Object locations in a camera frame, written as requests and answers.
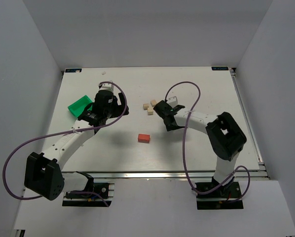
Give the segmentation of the green plastic tray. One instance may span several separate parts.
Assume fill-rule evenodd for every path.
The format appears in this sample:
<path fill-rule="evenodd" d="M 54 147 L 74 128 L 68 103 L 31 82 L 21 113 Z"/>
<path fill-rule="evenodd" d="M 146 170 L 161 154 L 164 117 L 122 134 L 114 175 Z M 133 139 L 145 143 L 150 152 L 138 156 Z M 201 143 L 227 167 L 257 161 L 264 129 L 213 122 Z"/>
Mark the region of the green plastic tray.
<path fill-rule="evenodd" d="M 87 95 L 84 95 L 83 97 L 69 105 L 68 110 L 74 117 L 78 118 L 84 111 L 85 107 L 91 102 L 92 100 Z"/>

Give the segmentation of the red wood block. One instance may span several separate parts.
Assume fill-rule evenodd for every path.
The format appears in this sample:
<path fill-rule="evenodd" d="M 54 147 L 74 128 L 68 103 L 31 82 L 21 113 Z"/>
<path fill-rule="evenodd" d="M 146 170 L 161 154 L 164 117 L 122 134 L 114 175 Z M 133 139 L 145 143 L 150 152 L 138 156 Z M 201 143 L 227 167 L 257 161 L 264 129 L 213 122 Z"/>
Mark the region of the red wood block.
<path fill-rule="evenodd" d="M 150 135 L 149 134 L 138 134 L 138 142 L 149 143 L 150 142 Z"/>

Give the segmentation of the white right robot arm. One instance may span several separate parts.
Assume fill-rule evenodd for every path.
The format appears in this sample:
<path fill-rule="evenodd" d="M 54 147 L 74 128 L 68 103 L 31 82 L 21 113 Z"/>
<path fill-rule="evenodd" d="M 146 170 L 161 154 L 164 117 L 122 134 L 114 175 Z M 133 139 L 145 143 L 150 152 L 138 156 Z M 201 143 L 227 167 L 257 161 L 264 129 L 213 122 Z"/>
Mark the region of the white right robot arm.
<path fill-rule="evenodd" d="M 154 106 L 154 111 L 163 119 L 167 131 L 187 127 L 206 134 L 217 155 L 212 182 L 227 186 L 234 180 L 236 160 L 247 138 L 230 113 L 209 115 L 191 111 L 183 105 L 172 107 L 163 100 Z"/>

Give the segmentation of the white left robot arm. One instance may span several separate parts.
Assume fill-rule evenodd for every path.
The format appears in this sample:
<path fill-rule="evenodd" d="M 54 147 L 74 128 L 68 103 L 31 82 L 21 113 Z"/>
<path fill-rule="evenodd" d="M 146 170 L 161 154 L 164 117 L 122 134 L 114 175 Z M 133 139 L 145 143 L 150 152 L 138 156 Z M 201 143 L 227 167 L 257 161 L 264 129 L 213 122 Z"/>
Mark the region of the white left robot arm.
<path fill-rule="evenodd" d="M 83 172 L 62 173 L 71 156 L 92 138 L 108 119 L 127 115 L 129 108 L 124 93 L 115 96 L 111 89 L 100 89 L 95 100 L 85 106 L 69 134 L 41 153 L 32 152 L 26 162 L 24 185 L 40 196 L 56 199 L 60 193 L 92 195 L 94 179 Z"/>

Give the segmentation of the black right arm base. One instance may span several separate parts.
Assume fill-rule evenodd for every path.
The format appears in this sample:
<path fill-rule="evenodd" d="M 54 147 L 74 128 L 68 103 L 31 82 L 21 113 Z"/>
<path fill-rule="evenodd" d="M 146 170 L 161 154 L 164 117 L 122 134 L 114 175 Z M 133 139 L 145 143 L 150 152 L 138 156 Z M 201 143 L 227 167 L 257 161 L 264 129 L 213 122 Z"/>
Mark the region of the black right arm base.
<path fill-rule="evenodd" d="M 206 194 L 196 196 L 197 210 L 236 210 L 244 209 L 238 182 L 233 182 L 225 190 L 223 187 Z"/>

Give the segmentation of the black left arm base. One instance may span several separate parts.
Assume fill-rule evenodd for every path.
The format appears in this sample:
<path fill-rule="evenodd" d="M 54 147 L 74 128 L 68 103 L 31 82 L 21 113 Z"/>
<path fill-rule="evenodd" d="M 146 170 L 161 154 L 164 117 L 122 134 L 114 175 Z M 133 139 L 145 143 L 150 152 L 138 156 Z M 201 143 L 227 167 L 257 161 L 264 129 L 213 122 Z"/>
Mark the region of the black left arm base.
<path fill-rule="evenodd" d="M 84 172 L 64 173 L 64 207 L 109 207 L 114 183 L 95 180 Z"/>

